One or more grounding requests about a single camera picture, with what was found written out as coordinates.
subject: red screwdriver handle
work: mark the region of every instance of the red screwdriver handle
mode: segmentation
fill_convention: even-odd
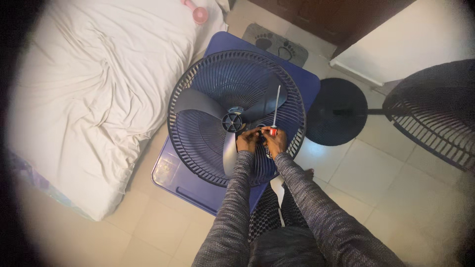
[[[277,135],[277,127],[271,126],[269,130],[269,134],[271,136],[276,136]]]

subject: white bedsheet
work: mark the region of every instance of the white bedsheet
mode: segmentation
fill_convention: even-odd
[[[120,202],[140,144],[165,121],[193,55],[226,30],[214,0],[196,25],[180,0],[56,0],[22,63],[10,149],[91,218]]]

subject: fan blade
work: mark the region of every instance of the fan blade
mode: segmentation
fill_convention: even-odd
[[[269,86],[262,98],[257,103],[252,105],[252,107],[241,113],[240,116],[243,121],[252,122],[275,111],[277,90],[279,89],[279,86],[280,94],[277,106],[282,106],[282,104],[287,100],[287,90],[280,80],[276,76],[272,75],[269,77]]]
[[[175,102],[173,112],[177,114],[186,109],[200,110],[220,120],[228,113],[227,110],[221,107],[214,99],[191,88],[184,89],[180,93]]]
[[[236,134],[226,132],[223,146],[223,167],[224,173],[229,177],[233,174],[234,165],[236,165],[237,152]]]

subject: person's left hand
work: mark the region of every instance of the person's left hand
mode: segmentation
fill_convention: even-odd
[[[256,143],[259,139],[259,130],[261,127],[243,132],[237,137],[236,145],[237,151],[249,151],[251,153],[256,152]]]

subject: person's right hand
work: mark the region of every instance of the person's right hand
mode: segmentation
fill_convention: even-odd
[[[263,143],[263,145],[267,145],[269,147],[269,152],[272,154],[272,157],[275,160],[278,154],[287,150],[287,135],[281,129],[277,129],[275,136],[271,136],[269,131],[270,126],[261,128],[262,135],[266,138],[266,141]]]

